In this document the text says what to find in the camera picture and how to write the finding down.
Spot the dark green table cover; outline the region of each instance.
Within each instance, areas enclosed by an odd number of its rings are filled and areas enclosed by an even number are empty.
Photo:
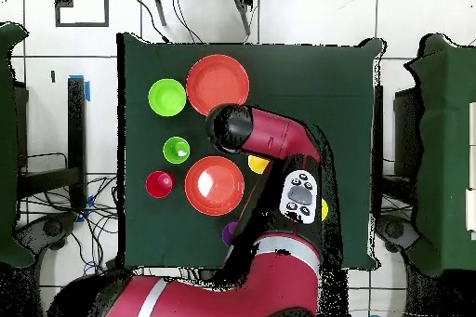
[[[367,40],[360,47],[244,46],[147,44],[131,34],[122,37],[125,57],[118,59],[125,60],[126,79],[127,267],[219,268],[226,256],[228,247],[222,243],[221,230],[240,216],[258,176],[248,168],[246,156],[222,154],[242,170],[245,196],[225,216],[212,218],[197,212],[185,196],[185,176],[202,157],[221,155],[207,141],[205,117],[190,103],[177,116],[161,117],[147,100],[158,79],[172,78],[185,85],[197,60],[218,53],[245,67],[250,87],[246,104],[323,130],[336,164],[343,267],[376,266],[367,254],[367,243],[373,68],[382,50],[380,40]],[[191,156],[184,164],[172,165],[162,154],[165,141],[172,136],[184,137],[191,145]],[[145,178],[155,170],[169,171],[176,179],[165,199],[153,199],[144,189]]]
[[[419,124],[424,152],[416,177],[416,227],[423,238],[407,255],[429,276],[476,271],[476,241],[466,230],[476,48],[451,46],[439,34],[425,37],[421,45],[421,55],[407,67],[415,72],[425,106]]]

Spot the white tile floor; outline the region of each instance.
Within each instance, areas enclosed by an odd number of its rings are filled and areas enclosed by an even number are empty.
[[[177,20],[172,0],[164,0],[167,22],[162,27],[153,0],[142,0],[151,10],[155,26],[173,42],[190,42],[187,30]],[[380,37],[388,46],[381,62],[384,86],[384,156],[394,158],[392,101],[396,91],[415,82],[403,65],[418,50],[427,33],[445,33],[455,43],[467,45],[476,39],[475,0],[261,0],[251,26],[251,43],[311,43],[353,46],[369,37]],[[186,21],[205,42],[243,42],[245,32],[232,0],[180,0]],[[103,0],[74,0],[73,8],[61,11],[67,21],[102,21]],[[15,46],[12,67],[18,80],[30,89],[29,154],[67,152],[66,82],[82,74],[90,82],[91,99],[86,104],[88,180],[116,172],[117,78],[115,34],[134,33],[146,41],[162,43],[149,13],[136,0],[110,0],[108,28],[56,28],[54,0],[0,0],[0,21],[23,24],[30,35]],[[56,82],[52,83],[51,71]],[[31,170],[61,167],[58,156],[32,159]],[[392,173],[391,163],[385,163]],[[90,185],[89,194],[94,193]],[[111,195],[100,196],[101,204],[113,205]],[[45,212],[41,205],[22,203],[22,210]],[[94,221],[99,216],[91,215]],[[116,231],[114,220],[109,231]],[[84,223],[74,229],[85,258],[91,259],[91,237]],[[116,234],[103,233],[105,258],[115,255]],[[406,279],[402,258],[385,250],[376,239],[378,270],[349,271],[350,312],[353,317],[374,313],[401,317]],[[84,263],[73,238],[58,252],[48,251],[41,275],[45,306],[60,288],[81,276]],[[153,269],[153,273],[163,272]]]

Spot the robot button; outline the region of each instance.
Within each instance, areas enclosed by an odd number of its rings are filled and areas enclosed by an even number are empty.
[[[311,214],[310,210],[306,206],[301,207],[301,212],[304,216],[308,216]]]
[[[312,204],[312,193],[300,186],[293,186],[287,196],[290,200],[301,205]]]

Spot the yellow cup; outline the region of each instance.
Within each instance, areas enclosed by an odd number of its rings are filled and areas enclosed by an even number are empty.
[[[264,158],[261,158],[261,157],[256,157],[256,156],[252,156],[252,155],[249,155],[248,156],[248,166],[249,168],[257,173],[257,174],[262,174],[264,172],[264,169],[266,168],[266,165],[268,165],[270,161],[269,160],[266,160]]]

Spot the chair leg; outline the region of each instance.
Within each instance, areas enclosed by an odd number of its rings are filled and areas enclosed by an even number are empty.
[[[233,0],[234,4],[238,8],[238,12],[240,12],[240,16],[242,17],[242,22],[245,27],[246,36],[251,34],[249,29],[248,19],[246,18],[246,11],[248,10],[248,6],[245,3],[240,2],[240,0]]]
[[[167,25],[165,22],[164,10],[162,9],[162,1],[161,0],[154,0],[155,5],[157,6],[157,11],[159,12],[160,23],[163,27]]]

